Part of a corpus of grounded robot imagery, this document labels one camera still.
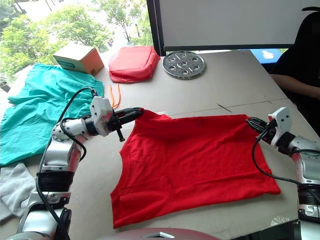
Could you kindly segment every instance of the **person's arm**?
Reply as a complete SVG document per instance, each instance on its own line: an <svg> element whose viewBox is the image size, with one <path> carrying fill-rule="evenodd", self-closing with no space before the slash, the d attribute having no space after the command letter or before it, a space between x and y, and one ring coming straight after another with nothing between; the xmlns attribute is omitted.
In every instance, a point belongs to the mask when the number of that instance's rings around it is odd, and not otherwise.
<svg viewBox="0 0 320 240"><path fill-rule="evenodd" d="M270 76L283 90L305 95L320 101L320 87L305 84L287 75L270 74Z"/></svg>

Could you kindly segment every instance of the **person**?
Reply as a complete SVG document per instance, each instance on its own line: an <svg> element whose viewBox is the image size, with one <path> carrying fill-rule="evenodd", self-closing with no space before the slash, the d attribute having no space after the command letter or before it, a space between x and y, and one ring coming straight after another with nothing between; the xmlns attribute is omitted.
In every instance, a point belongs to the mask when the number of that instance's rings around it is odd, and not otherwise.
<svg viewBox="0 0 320 240"><path fill-rule="evenodd" d="M320 11L303 20L270 76L320 136Z"/></svg>

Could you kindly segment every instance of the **red pillow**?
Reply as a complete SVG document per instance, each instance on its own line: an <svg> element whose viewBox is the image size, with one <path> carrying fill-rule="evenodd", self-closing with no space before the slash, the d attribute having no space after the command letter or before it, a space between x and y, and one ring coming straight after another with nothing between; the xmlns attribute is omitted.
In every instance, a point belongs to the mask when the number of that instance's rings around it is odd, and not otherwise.
<svg viewBox="0 0 320 240"><path fill-rule="evenodd" d="M134 84L152 77L160 57L152 46L122 47L109 61L114 83Z"/></svg>

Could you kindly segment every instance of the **cardboard box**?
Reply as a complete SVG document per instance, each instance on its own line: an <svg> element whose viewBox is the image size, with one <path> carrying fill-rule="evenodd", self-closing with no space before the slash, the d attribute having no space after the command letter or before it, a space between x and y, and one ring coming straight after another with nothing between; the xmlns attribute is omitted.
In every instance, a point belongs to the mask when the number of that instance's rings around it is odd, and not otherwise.
<svg viewBox="0 0 320 240"><path fill-rule="evenodd" d="M53 57L63 69L93 76L104 67L97 49L92 46L69 43L53 54Z"/></svg>

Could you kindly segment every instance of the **gray table surface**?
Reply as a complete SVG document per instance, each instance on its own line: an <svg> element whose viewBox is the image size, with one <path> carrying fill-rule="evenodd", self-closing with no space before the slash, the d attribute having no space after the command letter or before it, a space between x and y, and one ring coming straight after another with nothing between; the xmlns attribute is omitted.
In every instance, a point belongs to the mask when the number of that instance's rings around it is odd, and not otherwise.
<svg viewBox="0 0 320 240"><path fill-rule="evenodd" d="M289 107L292 116L291 132L310 140L319 137L297 108L284 95L267 72L249 51L230 51L202 55L206 72L194 80L175 79L165 73L161 61L152 79L120 86L119 109L143 107L154 112L165 112L172 118L247 114L268 120L268 114L280 107ZM109 84L115 88L108 75L108 55L102 55L105 68L96 78L104 83L105 95ZM221 104L232 113L217 106ZM125 138L134 124L122 129ZM97 136L85 143L87 155L79 165L71 187L72 209L71 239L94 240L118 231L136 228L186 228L205 232L227 240L266 229L273 224L297 218L297 187L280 182L279 195L262 195L252 199L216 204L174 212L113 229L110 192L116 186L121 171L120 143L116 133L107 137ZM276 175L295 177L291 159L277 152L270 145L261 143L265 159ZM40 157L24 162L35 175ZM19 220L12 218L0 226L2 239L15 233Z"/></svg>

